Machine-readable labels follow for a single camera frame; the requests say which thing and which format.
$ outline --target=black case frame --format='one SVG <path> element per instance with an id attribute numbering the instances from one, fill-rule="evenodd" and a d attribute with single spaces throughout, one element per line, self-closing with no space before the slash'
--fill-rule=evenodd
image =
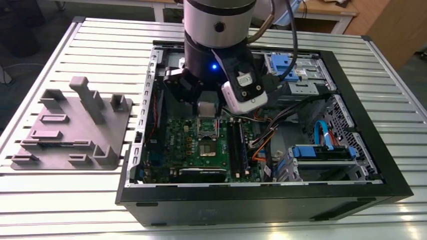
<path id="1" fill-rule="evenodd" d="M 154 44 L 162 46 L 155 50 L 174 47 L 185 52 L 182 42 Z M 251 50 L 292 51 L 257 46 Z M 380 203 L 390 204 L 414 195 L 334 53 L 306 49 L 300 49 L 300 53 L 316 53 L 324 59 L 384 184 L 125 187 L 126 158 L 117 204 L 126 206 L 145 226 L 337 220 Z"/>

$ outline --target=green circuit board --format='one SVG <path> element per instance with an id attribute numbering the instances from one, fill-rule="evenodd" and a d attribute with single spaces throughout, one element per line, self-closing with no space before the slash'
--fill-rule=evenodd
<path id="1" fill-rule="evenodd" d="M 151 181 L 169 183 L 175 168 L 227 170 L 227 182 L 260 182 L 260 166 L 251 167 L 250 174 L 237 177 L 231 173 L 229 154 L 229 119 L 170 118 L 166 130 L 166 151 L 163 156 L 149 155 L 149 159 L 162 158 L 162 164 L 151 167 Z M 246 143 L 256 138 L 253 123 L 242 122 Z"/>

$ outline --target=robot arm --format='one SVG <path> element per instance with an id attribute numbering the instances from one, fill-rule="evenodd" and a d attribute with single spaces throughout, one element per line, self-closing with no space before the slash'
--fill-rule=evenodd
<path id="1" fill-rule="evenodd" d="M 300 6 L 302 0 L 294 0 Z M 249 44 L 256 42 L 277 23 L 286 23 L 288 7 L 280 0 L 185 0 L 185 56 L 186 65 L 179 75 L 171 69 L 166 85 L 175 88 L 178 78 L 185 78 L 193 90 L 171 89 L 179 101 L 197 103 L 202 91 L 218 92 L 230 110 L 243 114 L 268 103 L 262 76 L 258 73 Z M 266 18 L 260 32 L 249 37 L 253 16 Z"/>

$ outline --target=wooden cabinet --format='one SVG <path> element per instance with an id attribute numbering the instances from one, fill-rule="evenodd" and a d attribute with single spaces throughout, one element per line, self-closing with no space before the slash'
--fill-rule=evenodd
<path id="1" fill-rule="evenodd" d="M 353 0 L 360 11 L 345 34 L 369 35 L 400 69 L 427 41 L 427 0 Z"/>

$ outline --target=metal extrusion table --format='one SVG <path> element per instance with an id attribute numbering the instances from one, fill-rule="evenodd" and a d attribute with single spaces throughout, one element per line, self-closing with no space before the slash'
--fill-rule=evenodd
<path id="1" fill-rule="evenodd" d="M 183 41 L 183 25 L 77 18 L 0 137 L 0 237 L 33 239 L 427 239 L 427 113 L 377 46 L 360 36 L 301 32 L 301 48 L 336 52 L 416 196 L 340 221 L 145 228 L 115 205 L 122 167 L 113 171 L 15 171 L 14 155 L 43 107 L 46 88 L 67 96 L 86 76 L 102 97 L 123 93 L 142 107 L 153 41 Z M 270 30 L 256 43 L 293 47 L 290 32 Z M 127 133 L 122 155 L 134 136 Z"/>

